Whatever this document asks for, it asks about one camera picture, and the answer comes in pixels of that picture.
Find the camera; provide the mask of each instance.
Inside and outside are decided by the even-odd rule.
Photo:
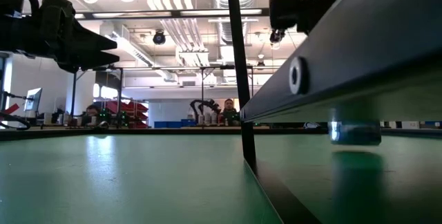
[[[166,36],[164,36],[164,30],[157,30],[153,36],[153,43],[157,45],[162,45],[166,42]]]

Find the box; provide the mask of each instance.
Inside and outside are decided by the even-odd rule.
[[[167,121],[155,121],[153,126],[154,128],[167,128]]]
[[[195,120],[187,120],[187,119],[181,120],[182,127],[194,127],[195,125],[196,125]]]
[[[181,128],[181,122],[180,121],[168,121],[167,122],[167,128]]]

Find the white wall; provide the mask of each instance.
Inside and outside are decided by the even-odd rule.
[[[39,112],[54,111],[54,105],[65,107],[67,72],[60,69],[53,59],[13,55],[10,93],[26,96],[28,90],[43,88]],[[9,99],[7,107],[17,103],[20,109],[13,114],[24,116],[24,100]]]
[[[77,78],[83,74],[83,72],[77,73]],[[74,75],[68,74],[66,76],[66,84],[65,84],[65,94],[66,94],[66,108],[70,113],[72,106],[72,89],[73,89],[73,80]],[[82,114],[86,108],[93,103],[95,84],[95,72],[88,71],[84,73],[77,80],[77,85],[75,86],[75,106],[74,106],[74,115]]]
[[[148,125],[154,127],[155,121],[181,121],[192,113],[192,100],[154,100],[149,101]]]

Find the person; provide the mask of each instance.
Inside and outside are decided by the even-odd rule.
[[[233,106],[233,100],[227,99],[224,101],[224,110],[221,113],[224,121],[227,120],[229,126],[239,126],[240,125],[240,114],[236,111]]]
[[[94,104],[91,104],[86,108],[86,115],[89,117],[98,116],[100,112],[100,109],[98,106],[95,106]]]

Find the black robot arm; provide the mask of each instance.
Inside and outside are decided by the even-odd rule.
[[[309,34],[335,0],[270,0],[271,43],[278,43],[285,31],[296,25],[298,32]]]
[[[202,108],[204,106],[209,107],[210,109],[212,109],[212,111],[216,112],[217,114],[220,114],[220,112],[221,112],[220,105],[215,103],[215,101],[213,101],[213,100],[194,100],[190,103],[190,105],[191,105],[191,108],[193,110],[193,114],[195,115],[196,120],[198,120],[198,117],[200,116],[200,114],[198,114],[198,112],[196,111],[196,108],[195,108],[196,103],[200,103],[200,105],[198,105],[198,109],[200,110],[200,113],[202,113]]]
[[[74,73],[119,61],[102,52],[117,44],[83,28],[67,0],[30,0],[32,14],[21,18],[23,0],[0,0],[0,52],[54,59],[60,68]]]

